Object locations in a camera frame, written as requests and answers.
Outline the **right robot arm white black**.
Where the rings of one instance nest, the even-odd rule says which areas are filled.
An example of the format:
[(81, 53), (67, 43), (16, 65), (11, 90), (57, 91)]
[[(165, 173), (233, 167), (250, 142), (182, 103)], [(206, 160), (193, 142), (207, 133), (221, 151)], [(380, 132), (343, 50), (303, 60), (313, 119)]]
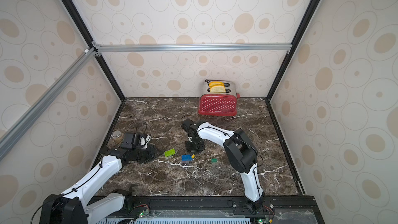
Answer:
[(262, 207), (264, 192), (257, 172), (259, 152), (248, 135), (242, 130), (225, 130), (209, 122), (194, 122), (185, 119), (181, 127), (188, 135), (185, 142), (188, 153), (200, 153), (205, 150), (205, 140), (222, 148), (227, 154), (230, 165), (240, 173), (246, 198), (245, 208), (255, 214)]

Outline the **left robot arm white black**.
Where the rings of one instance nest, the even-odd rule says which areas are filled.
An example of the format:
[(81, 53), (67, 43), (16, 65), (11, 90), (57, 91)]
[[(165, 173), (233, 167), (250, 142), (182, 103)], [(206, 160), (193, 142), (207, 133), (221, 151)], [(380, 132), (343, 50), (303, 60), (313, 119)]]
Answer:
[(108, 150), (100, 162), (81, 180), (59, 195), (51, 194), (39, 208), (41, 224), (95, 224), (108, 215), (133, 211), (132, 193), (115, 190), (108, 196), (90, 203), (96, 192), (125, 165), (148, 163), (162, 153), (153, 144), (143, 148), (115, 148)]

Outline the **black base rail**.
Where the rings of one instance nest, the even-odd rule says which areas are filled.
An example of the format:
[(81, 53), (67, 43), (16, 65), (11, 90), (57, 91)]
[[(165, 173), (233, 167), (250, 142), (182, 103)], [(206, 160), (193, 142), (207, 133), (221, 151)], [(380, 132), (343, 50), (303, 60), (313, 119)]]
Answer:
[(266, 196), (253, 202), (244, 196), (149, 196), (136, 197), (129, 191), (115, 190), (106, 197), (89, 197), (88, 205), (76, 192), (70, 194), (50, 195), (43, 203), (40, 223), (42, 224), (87, 224), (94, 217), (106, 218), (117, 213), (124, 217), (137, 217), (139, 210), (229, 210), (249, 218), (269, 216), (273, 219), (277, 210), (310, 209), (315, 220), (323, 224), (316, 199), (311, 196)]

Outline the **small jar with lid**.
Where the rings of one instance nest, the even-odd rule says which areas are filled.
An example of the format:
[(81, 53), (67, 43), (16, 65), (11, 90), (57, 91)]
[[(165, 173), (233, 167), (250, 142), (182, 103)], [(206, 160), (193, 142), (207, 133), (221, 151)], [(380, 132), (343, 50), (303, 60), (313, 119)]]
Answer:
[(112, 133), (112, 140), (113, 140), (113, 146), (118, 147), (122, 143), (124, 139), (124, 133), (116, 130)]

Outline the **lime green lego brick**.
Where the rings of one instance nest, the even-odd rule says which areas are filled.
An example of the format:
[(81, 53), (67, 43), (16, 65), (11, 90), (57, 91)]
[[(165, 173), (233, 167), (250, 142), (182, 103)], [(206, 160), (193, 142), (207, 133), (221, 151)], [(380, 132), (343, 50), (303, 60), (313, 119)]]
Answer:
[(175, 150), (174, 148), (169, 149), (169, 150), (167, 150), (167, 151), (164, 152), (164, 156), (165, 156), (166, 158), (171, 157), (171, 156), (173, 156), (173, 155), (175, 155), (175, 154), (176, 154), (176, 150)]

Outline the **horizontal aluminium frame bar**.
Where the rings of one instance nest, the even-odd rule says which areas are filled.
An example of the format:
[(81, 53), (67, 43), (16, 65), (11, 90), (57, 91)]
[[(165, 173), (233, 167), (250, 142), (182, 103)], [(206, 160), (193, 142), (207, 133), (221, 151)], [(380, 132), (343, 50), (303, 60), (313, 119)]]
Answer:
[(174, 45), (97, 45), (99, 52), (189, 52), (290, 50), (290, 43), (268, 44), (174, 44)]

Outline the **blue lego brick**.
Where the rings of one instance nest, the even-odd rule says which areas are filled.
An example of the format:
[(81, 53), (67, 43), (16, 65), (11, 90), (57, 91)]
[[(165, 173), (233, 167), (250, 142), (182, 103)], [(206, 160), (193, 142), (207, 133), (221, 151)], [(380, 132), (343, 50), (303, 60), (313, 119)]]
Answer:
[(182, 163), (189, 163), (193, 160), (191, 155), (182, 155), (181, 156), (181, 162)]

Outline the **yellow toast slice front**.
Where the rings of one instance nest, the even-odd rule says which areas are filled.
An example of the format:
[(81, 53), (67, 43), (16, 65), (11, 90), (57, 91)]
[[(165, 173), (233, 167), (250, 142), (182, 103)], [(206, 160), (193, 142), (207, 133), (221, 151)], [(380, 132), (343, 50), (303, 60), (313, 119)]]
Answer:
[(226, 93), (226, 88), (224, 85), (215, 85), (209, 88), (209, 92)]

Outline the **left diagonal aluminium bar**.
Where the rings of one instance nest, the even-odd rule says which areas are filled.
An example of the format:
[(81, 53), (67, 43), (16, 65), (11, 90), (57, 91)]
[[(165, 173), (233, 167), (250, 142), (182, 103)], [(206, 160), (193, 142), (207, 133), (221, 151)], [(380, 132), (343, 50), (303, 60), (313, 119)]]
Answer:
[(80, 69), (94, 57), (95, 48), (90, 48), (82, 54), (68, 70), (21, 116), (21, 118), (5, 133), (1, 139), (1, 159), (12, 150), (17, 142), (25, 135), (27, 130), (43, 114), (50, 104), (66, 88)]

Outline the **yellow toast slice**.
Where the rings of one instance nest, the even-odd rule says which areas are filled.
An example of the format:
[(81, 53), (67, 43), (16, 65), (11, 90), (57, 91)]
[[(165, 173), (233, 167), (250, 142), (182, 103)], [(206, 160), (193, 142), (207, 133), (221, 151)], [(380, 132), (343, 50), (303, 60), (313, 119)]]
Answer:
[(224, 87), (224, 83), (223, 82), (210, 82), (209, 87), (215, 87), (215, 86), (223, 86)]
[(226, 93), (226, 88), (224, 85), (215, 85), (209, 88), (209, 92)]

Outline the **yellow toast slice back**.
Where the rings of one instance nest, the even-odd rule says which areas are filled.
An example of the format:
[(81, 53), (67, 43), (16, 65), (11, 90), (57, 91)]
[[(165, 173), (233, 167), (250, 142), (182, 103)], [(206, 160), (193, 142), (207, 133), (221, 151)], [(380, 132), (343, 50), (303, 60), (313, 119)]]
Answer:
[(215, 86), (223, 86), (224, 87), (224, 83), (223, 82), (210, 82), (209, 87), (215, 87)]

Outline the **red polka dot toaster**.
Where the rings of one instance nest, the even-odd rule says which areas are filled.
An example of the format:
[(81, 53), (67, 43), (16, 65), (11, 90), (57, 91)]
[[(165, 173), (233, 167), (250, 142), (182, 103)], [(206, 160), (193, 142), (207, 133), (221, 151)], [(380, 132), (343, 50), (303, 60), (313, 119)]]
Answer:
[[(209, 92), (210, 82), (223, 82), (226, 93)], [(206, 79), (202, 86), (198, 113), (208, 116), (235, 116), (237, 114), (237, 99), (240, 97), (233, 82)]]

